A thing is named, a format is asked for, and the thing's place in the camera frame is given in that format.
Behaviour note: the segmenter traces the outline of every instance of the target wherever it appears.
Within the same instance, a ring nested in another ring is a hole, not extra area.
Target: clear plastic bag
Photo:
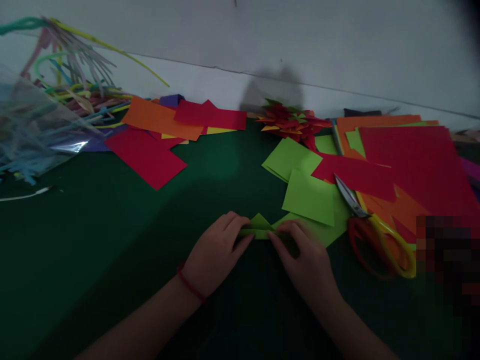
[[[0,174],[16,173],[33,185],[34,177],[102,137],[88,121],[0,63]]]

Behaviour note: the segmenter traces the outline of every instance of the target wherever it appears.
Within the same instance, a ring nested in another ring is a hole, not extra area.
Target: scissors
[[[417,259],[404,238],[380,220],[376,214],[369,214],[363,210],[352,194],[352,191],[345,185],[342,179],[336,174],[334,174],[334,176],[338,190],[353,212],[353,217],[348,219],[348,234],[353,251],[363,267],[381,280],[391,280],[396,274],[407,279],[415,278],[417,276]],[[396,241],[400,250],[403,250],[406,254],[408,259],[408,266],[406,269],[401,268],[397,264],[397,261],[389,251],[384,232],[389,234]],[[363,238],[363,240],[373,248],[382,262],[386,264],[388,274],[378,273],[365,261],[357,247],[357,236]]]

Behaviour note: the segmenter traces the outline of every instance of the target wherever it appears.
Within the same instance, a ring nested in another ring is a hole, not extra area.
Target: green paper
[[[288,183],[292,169],[311,175],[322,157],[287,137],[280,141],[261,166]]]
[[[334,226],[333,192],[337,185],[294,169],[286,188],[283,210],[302,215],[322,224]]]
[[[351,216],[350,209],[345,203],[342,195],[340,194],[338,188],[332,190],[333,193],[333,212],[335,217],[334,226],[328,226],[323,223],[314,221],[312,219],[306,218],[304,216],[297,215],[293,212],[289,212],[287,215],[282,217],[280,220],[275,222],[272,226],[274,229],[277,229],[281,223],[286,220],[295,220],[300,219],[307,224],[307,226],[313,231],[314,234],[318,237],[323,246],[328,247],[336,239],[339,238],[345,231],[347,231],[347,221]]]
[[[269,98],[265,98],[265,100],[269,106],[278,105],[278,104],[283,105],[280,101],[277,101],[277,100],[273,100]]]
[[[244,226],[244,229],[261,229],[274,231],[275,229],[260,213],[250,219],[250,225]]]
[[[315,136],[316,149],[324,154],[338,155],[337,147],[335,146],[334,137],[332,135]]]
[[[303,117],[305,117],[305,111],[302,109],[299,109],[298,107],[295,106],[289,106],[286,108],[289,113],[295,113],[295,114],[302,114]]]
[[[359,128],[356,127],[355,131],[347,131],[345,135],[350,147],[366,158],[364,144],[362,143],[362,138],[360,137]]]
[[[267,240],[269,238],[270,230],[262,230],[262,229],[241,229],[238,233],[238,237],[244,238],[248,235],[255,235],[255,240]]]
[[[257,240],[266,240],[269,238],[268,232],[275,232],[275,229],[260,213],[258,213],[250,219],[250,225],[242,227],[238,236],[243,238],[247,235],[253,234]]]
[[[376,128],[404,128],[404,127],[417,127],[417,126],[437,126],[437,125],[430,125],[428,122],[420,121],[420,122],[413,122],[409,124],[402,124],[402,125],[395,125],[395,126],[375,126]]]

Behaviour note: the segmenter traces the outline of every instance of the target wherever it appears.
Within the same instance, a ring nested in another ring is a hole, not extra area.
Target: red scissors handle
[[[370,224],[367,218],[351,217],[350,219],[348,219],[348,235],[351,247],[353,249],[353,252],[355,253],[356,258],[369,273],[371,273],[380,280],[392,280],[395,277],[395,269],[387,259],[387,255],[385,254],[382,246],[380,245],[380,240],[378,239],[378,236],[373,229],[373,226]],[[382,260],[382,262],[386,264],[388,268],[388,274],[380,274],[376,272],[362,257],[359,248],[357,247],[357,236],[366,241],[375,251],[378,257]]]

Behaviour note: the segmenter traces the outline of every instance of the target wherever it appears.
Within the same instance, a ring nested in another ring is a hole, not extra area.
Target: green tablecloth
[[[55,190],[0,203],[1,357],[71,358],[165,284],[221,214],[281,218],[287,184],[261,167],[280,138],[261,127],[249,123],[247,131],[176,146],[188,167],[157,192],[113,153],[82,153],[35,186]],[[0,197],[31,190],[7,181]],[[344,298],[401,357],[461,352],[461,320],[430,274],[378,281],[345,235],[328,252]],[[250,245],[163,355],[223,351],[340,356],[266,240]]]

